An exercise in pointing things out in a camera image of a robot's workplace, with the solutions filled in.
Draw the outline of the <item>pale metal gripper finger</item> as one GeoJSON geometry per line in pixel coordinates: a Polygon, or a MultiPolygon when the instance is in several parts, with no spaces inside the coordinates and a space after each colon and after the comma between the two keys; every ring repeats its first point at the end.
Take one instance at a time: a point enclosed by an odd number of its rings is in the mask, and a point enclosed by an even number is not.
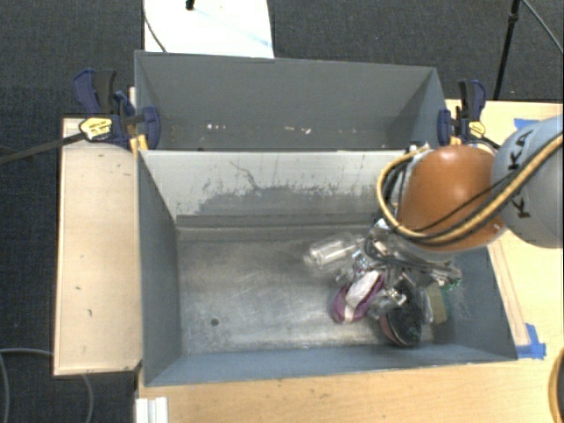
{"type": "Polygon", "coordinates": [[[372,300],[367,315],[379,319],[393,309],[400,308],[406,302],[406,295],[396,288],[383,288],[372,300]]]}
{"type": "Polygon", "coordinates": [[[369,261],[362,253],[356,253],[338,269],[337,282],[355,282],[369,271],[369,261]]]}

